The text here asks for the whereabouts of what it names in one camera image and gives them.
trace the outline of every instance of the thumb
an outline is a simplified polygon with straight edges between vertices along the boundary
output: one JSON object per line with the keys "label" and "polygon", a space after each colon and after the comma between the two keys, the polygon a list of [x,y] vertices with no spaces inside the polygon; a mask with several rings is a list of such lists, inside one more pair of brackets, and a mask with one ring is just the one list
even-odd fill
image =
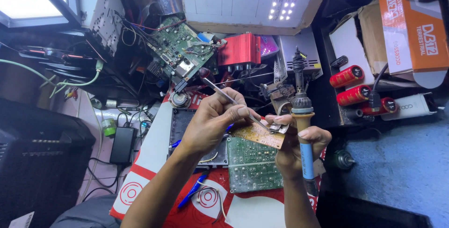
{"label": "thumb", "polygon": [[221,116],[214,118],[214,121],[221,127],[228,127],[229,125],[248,117],[250,110],[245,105],[234,105],[227,109]]}

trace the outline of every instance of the orange box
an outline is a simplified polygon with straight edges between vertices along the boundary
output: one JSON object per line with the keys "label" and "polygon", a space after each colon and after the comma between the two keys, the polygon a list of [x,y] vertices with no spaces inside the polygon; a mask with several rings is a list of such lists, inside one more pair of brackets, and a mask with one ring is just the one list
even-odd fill
{"label": "orange box", "polygon": [[438,2],[379,0],[390,74],[438,87],[449,68]]}

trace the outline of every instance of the black power adapter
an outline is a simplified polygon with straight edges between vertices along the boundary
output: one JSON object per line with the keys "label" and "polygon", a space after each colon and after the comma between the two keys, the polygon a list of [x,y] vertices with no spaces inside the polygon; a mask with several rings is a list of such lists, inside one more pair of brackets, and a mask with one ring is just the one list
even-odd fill
{"label": "black power adapter", "polygon": [[131,127],[117,127],[114,143],[112,144],[109,162],[126,164],[130,162],[132,147],[136,139],[136,129]]}

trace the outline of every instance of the blue floor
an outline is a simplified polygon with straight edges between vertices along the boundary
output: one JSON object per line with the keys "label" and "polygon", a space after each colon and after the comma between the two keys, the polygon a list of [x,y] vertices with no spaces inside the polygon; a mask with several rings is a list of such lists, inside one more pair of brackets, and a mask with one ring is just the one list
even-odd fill
{"label": "blue floor", "polygon": [[350,196],[424,214],[449,227],[449,103],[437,115],[404,120],[378,138],[352,139]]}

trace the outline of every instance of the human hand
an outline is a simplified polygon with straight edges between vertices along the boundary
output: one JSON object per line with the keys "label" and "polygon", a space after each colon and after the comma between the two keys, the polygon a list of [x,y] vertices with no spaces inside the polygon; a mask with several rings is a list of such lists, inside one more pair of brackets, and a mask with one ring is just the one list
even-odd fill
{"label": "human hand", "polygon": [[219,93],[203,99],[176,150],[201,154],[202,157],[217,146],[231,124],[247,118],[250,113],[257,120],[261,120],[261,116],[246,106],[242,94],[232,88],[222,90],[239,105],[233,106]]}
{"label": "human hand", "polygon": [[316,126],[308,127],[298,133],[296,120],[291,115],[273,116],[268,115],[265,120],[281,125],[290,125],[286,133],[281,150],[276,154],[276,166],[284,179],[302,178],[301,151],[298,135],[302,139],[309,140],[312,144],[313,161],[318,159],[323,149],[329,144],[332,135],[327,130]]}

